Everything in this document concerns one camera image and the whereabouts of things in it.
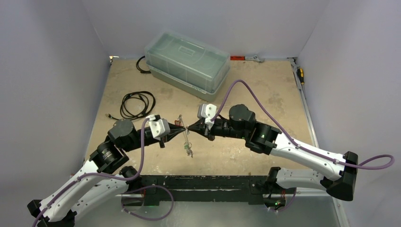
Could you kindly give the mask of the oval metal keyring plate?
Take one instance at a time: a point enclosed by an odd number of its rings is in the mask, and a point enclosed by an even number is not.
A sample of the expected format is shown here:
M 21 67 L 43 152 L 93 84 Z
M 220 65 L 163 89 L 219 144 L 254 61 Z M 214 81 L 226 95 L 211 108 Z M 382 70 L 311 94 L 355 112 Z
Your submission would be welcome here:
M 177 120 L 174 121 L 174 123 L 175 123 L 175 125 L 177 125 L 177 126 L 182 126 L 182 127 L 184 127 L 184 133 L 183 133 L 184 140 L 185 140 L 185 142 L 184 142 L 184 148 L 185 148 L 186 150 L 190 150 L 192 144 L 189 142 L 189 139 L 188 139 L 188 134 L 189 134 L 189 133 L 188 133 L 188 129 L 187 129 L 187 127 L 185 126 L 185 124 L 184 124 L 184 122 L 183 122 L 183 117 L 182 117 L 181 114 L 178 116 Z

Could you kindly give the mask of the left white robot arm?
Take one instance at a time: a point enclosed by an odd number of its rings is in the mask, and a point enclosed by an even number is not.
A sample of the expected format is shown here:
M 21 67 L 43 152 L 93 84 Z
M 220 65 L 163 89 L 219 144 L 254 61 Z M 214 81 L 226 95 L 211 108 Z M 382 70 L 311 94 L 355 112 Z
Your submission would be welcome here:
M 107 199 L 140 190 L 145 147 L 164 143 L 184 132 L 183 126 L 151 115 L 139 130 L 132 121 L 117 120 L 106 139 L 61 188 L 27 205 L 34 227 L 73 227 L 79 215 Z

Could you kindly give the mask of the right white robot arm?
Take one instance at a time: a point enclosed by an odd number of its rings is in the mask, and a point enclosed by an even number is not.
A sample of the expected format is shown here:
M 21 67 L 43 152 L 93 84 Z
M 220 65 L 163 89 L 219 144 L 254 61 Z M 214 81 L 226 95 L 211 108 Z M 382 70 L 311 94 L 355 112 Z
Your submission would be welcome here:
M 231 107 L 227 119 L 212 120 L 216 109 L 215 105 L 202 104 L 199 119 L 189 130 L 210 141 L 216 137 L 244 139 L 245 146 L 255 153 L 282 157 L 306 167 L 303 170 L 271 168 L 271 176 L 265 180 L 270 192 L 300 187 L 326 191 L 343 201 L 354 199 L 356 153 L 333 153 L 287 137 L 280 129 L 257 121 L 255 113 L 244 104 Z

